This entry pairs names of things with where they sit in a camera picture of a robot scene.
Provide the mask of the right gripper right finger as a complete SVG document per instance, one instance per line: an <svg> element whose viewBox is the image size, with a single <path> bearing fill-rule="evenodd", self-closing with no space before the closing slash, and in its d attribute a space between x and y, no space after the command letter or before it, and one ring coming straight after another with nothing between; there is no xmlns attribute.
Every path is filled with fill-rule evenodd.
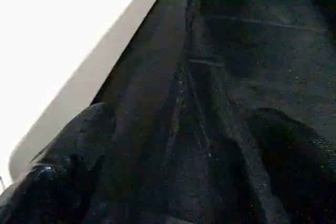
<svg viewBox="0 0 336 224"><path fill-rule="evenodd" d="M272 108L251 110L249 130L272 192L292 223L335 223L335 147L313 128Z"/></svg>

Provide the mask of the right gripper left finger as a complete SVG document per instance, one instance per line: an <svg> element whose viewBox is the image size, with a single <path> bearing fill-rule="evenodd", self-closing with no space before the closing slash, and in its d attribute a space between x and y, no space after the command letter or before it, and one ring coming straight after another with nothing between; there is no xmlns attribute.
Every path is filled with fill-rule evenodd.
<svg viewBox="0 0 336 224"><path fill-rule="evenodd" d="M75 116L1 194L1 223L81 223L115 122L104 103Z"/></svg>

